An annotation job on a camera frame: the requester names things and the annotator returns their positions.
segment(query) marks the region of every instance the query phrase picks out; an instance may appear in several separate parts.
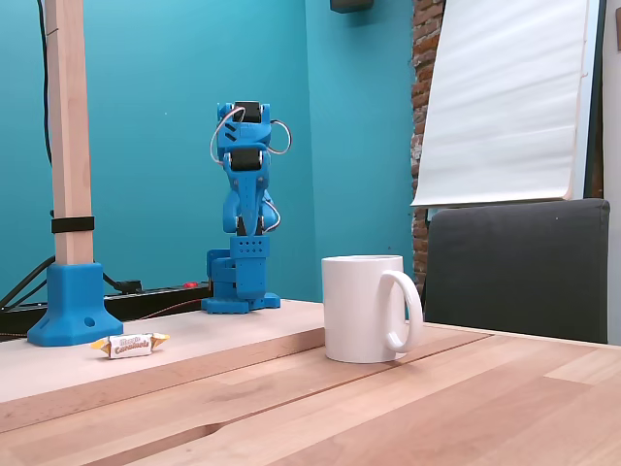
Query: wooden board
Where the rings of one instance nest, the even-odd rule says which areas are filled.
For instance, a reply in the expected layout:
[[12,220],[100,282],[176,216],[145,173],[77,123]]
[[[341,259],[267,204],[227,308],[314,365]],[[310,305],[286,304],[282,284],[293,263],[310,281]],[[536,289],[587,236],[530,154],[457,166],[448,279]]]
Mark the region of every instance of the wooden board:
[[246,316],[199,311],[126,322],[125,332],[171,340],[149,356],[115,360],[89,345],[0,344],[0,432],[320,347],[323,307],[283,300]]
[[421,344],[400,361],[367,365],[335,362],[324,348],[313,349],[6,432],[0,435],[0,459],[6,462],[0,464],[125,464],[483,338],[426,328]]
[[620,364],[616,349],[493,336],[132,464],[617,465]]

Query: wire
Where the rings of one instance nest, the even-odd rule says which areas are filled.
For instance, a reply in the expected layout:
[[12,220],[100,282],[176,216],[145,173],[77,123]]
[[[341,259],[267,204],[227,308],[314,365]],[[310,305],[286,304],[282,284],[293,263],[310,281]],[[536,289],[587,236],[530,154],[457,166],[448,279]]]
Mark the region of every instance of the wire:
[[25,333],[0,333],[0,337],[26,338],[27,335]]
[[175,306],[170,306],[168,308],[164,308],[160,311],[157,311],[153,314],[149,314],[148,316],[144,316],[144,317],[140,317],[138,320],[145,320],[146,318],[151,318],[151,317],[155,317],[158,316],[160,314],[164,314],[168,311],[171,311],[173,309],[178,309],[178,308],[182,308],[183,306],[187,306],[188,304],[196,304],[196,303],[200,303],[202,301],[202,299],[193,299],[192,301],[185,301],[184,303],[178,303]]
[[104,272],[104,282],[106,282],[107,284],[109,284],[112,288],[114,288],[116,291],[120,291],[120,285],[118,284],[118,282],[115,282],[113,279],[111,279],[110,277],[108,277],[108,275]]
[[26,288],[30,282],[35,280],[39,274],[41,274],[51,264],[53,264],[55,260],[56,260],[56,256],[55,255],[53,255],[51,257],[48,257],[41,264],[39,264],[37,267],[35,267],[32,270],[32,272],[30,272],[26,277],[24,277],[24,279],[21,282],[19,282],[15,288],[13,288],[11,291],[9,291],[9,293],[4,298],[2,298],[0,300],[0,312],[8,311],[8,309],[6,309],[5,306],[7,306],[7,304],[9,304],[11,302],[11,300],[13,298],[15,298],[19,294],[20,291],[22,291],[24,288]]
[[271,227],[267,228],[265,230],[265,233],[269,233],[272,230],[276,230],[278,228],[278,226],[280,225],[280,213],[278,212],[278,209],[276,208],[276,206],[274,204],[272,204],[270,201],[265,201],[265,203],[270,206],[270,209],[272,209],[274,211],[274,213],[276,214],[277,220],[276,223],[273,224]]
[[215,128],[215,131],[213,132],[212,140],[210,141],[210,155],[212,156],[212,160],[220,166],[223,165],[223,162],[213,156],[213,142],[215,141],[215,138],[217,137],[220,130],[222,129],[222,126],[226,124],[230,117],[232,117],[234,114],[237,114],[238,112],[242,112],[242,117],[240,118],[240,120],[244,119],[245,107],[235,107],[231,112],[224,116],[224,118],[220,121],[220,123]]
[[291,143],[293,142],[293,139],[291,138],[291,130],[286,124],[284,124],[284,122],[280,121],[279,119],[273,119],[272,121],[270,121],[270,124],[277,124],[278,126],[284,128],[287,133],[287,147],[285,150],[276,150],[272,148],[268,148],[268,150],[271,153],[275,153],[276,155],[283,155],[285,153],[288,153],[289,149],[291,149]]
[[39,28],[41,29],[41,46],[43,48],[43,131],[46,135],[46,150],[51,165],[51,145],[49,144],[49,107],[48,107],[48,39],[46,37],[46,20],[41,0],[39,6]]
[[34,288],[32,288],[32,290],[28,291],[26,294],[24,294],[21,298],[19,298],[17,301],[15,301],[12,305],[7,306],[7,308],[5,309],[5,311],[11,311],[14,308],[16,308],[17,306],[19,306],[21,303],[23,303],[26,299],[28,299],[30,296],[32,296],[33,294],[35,294],[37,291],[39,291],[41,288],[43,288],[46,284],[48,283],[48,279],[43,280],[41,283],[39,283],[37,286],[35,286]]

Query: blue 3d-printed base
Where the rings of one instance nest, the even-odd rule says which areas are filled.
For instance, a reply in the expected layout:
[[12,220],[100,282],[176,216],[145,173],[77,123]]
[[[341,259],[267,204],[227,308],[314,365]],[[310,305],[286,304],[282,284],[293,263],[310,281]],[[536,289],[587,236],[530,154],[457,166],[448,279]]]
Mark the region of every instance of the blue 3d-printed base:
[[261,299],[249,301],[243,299],[205,298],[201,308],[207,314],[248,314],[257,309],[276,309],[280,307],[280,298],[274,293],[265,293]]
[[123,333],[123,324],[104,307],[101,264],[48,267],[48,311],[28,341],[42,347],[69,347]]

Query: wrapped caramel candy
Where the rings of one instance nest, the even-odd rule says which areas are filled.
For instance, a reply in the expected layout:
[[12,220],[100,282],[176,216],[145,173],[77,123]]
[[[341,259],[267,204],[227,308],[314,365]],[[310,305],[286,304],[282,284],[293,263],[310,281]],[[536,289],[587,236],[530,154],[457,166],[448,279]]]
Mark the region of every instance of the wrapped caramel candy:
[[162,333],[143,333],[140,335],[117,335],[102,338],[90,345],[91,348],[105,352],[110,359],[121,357],[146,356],[153,349],[171,338]]

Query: wooden pole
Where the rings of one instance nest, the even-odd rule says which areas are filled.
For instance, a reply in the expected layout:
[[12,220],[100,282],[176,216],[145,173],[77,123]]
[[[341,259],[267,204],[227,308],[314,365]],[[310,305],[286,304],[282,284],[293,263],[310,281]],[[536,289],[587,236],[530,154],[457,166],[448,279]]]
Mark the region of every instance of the wooden pole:
[[[82,0],[46,1],[54,217],[91,216]],[[57,233],[56,263],[93,261],[93,232]]]

